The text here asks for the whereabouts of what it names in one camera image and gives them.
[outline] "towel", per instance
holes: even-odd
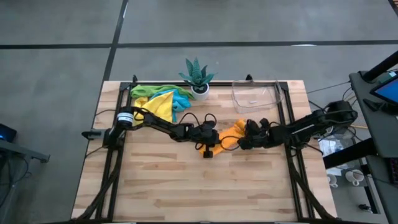
[[[234,126],[232,126],[231,128],[229,128],[226,131],[223,131],[219,134],[219,139],[222,140],[224,137],[226,136],[234,136],[237,138],[241,138],[244,136],[244,120],[243,119],[239,119],[235,122]],[[221,142],[223,147],[228,149],[228,148],[236,148],[236,144],[238,143],[238,139],[237,138],[225,138],[223,139],[223,141]],[[200,148],[200,153],[203,154],[203,152],[205,151],[206,147],[202,146]],[[213,156],[221,153],[222,151],[224,151],[224,149],[221,147],[220,144],[217,144],[214,148],[211,148],[210,150],[213,151]]]
[[[138,98],[142,96],[153,96],[158,92],[165,91],[165,90],[178,90],[180,95],[186,95],[190,99],[193,99],[192,94],[179,86],[175,85],[161,85],[161,86],[151,86],[151,85],[137,85],[131,90],[131,97]]]
[[[148,101],[148,97],[140,97],[135,100],[134,106],[145,108],[156,116],[171,122],[172,121],[172,103],[173,103],[173,92],[169,92],[160,96],[157,96]],[[141,124],[144,119],[143,115],[134,113],[134,124]]]
[[[185,109],[188,109],[191,107],[191,103],[189,102],[189,99],[186,95],[180,95],[178,90],[165,90],[156,93],[153,97],[150,99],[153,99],[155,97],[158,97],[160,95],[166,94],[173,92],[173,103],[172,103],[172,116],[173,116],[173,122],[177,122],[177,115],[176,112],[183,112]]]

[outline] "grey floor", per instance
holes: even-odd
[[[122,0],[0,0],[0,45],[109,44]],[[176,80],[198,57],[217,80],[304,80],[308,91],[348,81],[395,52],[398,18],[387,0],[130,0],[120,43],[380,40],[373,45],[118,49],[110,80]],[[17,143],[51,154],[32,162],[13,223],[70,218],[109,49],[0,50],[0,123]],[[325,105],[348,84],[310,94]],[[369,133],[359,131],[361,138]],[[339,217],[387,223],[357,209],[363,189],[333,189]]]

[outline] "wooden tabletop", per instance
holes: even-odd
[[[287,83],[295,119],[310,114],[303,81]],[[97,113],[115,109],[119,84],[104,82]],[[279,121],[276,107],[238,114],[231,94],[231,87],[213,86],[207,100],[191,101],[192,107],[184,113],[194,113],[200,122],[207,113],[213,113],[218,119],[219,132],[239,118]],[[177,113],[177,120],[184,113]],[[110,128],[113,116],[112,111],[98,115],[93,127]],[[194,123],[191,116],[185,121]],[[319,147],[316,141],[310,144]],[[297,221],[284,146],[237,149],[204,159],[194,145],[174,142],[152,128],[127,132],[114,221]],[[100,140],[91,141],[88,152],[100,146]],[[321,154],[311,148],[302,152],[311,191],[327,211],[336,216]],[[105,158],[106,149],[100,149],[86,159],[72,217],[83,213],[98,193]],[[300,199],[306,213],[302,192]],[[107,211],[106,200],[104,216]]]

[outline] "mug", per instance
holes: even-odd
[[[354,186],[358,186],[359,183],[363,179],[365,179],[365,176],[360,170],[351,170],[346,173],[346,179],[350,181]]]
[[[328,174],[328,180],[329,180],[329,185],[330,185],[330,187],[333,187],[333,188],[337,188],[337,187],[338,187],[338,185],[337,185],[337,178],[336,178],[335,175],[333,175],[333,174]]]

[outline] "plant pot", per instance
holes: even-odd
[[[206,91],[204,91],[203,93],[197,93],[195,90],[193,90],[193,86],[191,86],[191,91],[192,91],[192,95],[196,100],[205,100],[207,98],[207,96],[209,95],[209,84],[206,84]]]

